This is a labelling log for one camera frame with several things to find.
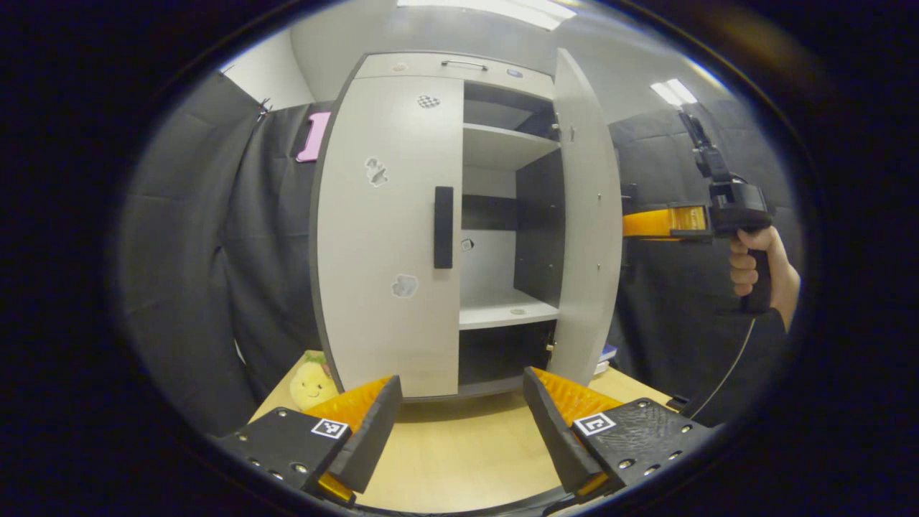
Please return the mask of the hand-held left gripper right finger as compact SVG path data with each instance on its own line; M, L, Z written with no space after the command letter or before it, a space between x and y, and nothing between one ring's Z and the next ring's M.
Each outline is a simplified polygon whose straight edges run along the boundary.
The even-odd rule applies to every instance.
M648 397L621 402L557 374L526 367L524 399L562 487L589 501L655 478L715 433Z

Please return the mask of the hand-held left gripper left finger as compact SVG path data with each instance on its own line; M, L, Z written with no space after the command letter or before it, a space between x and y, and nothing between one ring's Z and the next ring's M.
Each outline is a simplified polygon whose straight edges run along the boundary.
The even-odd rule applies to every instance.
M401 402L394 374L311 409L277 406L214 444L289 490L351 507L370 484Z

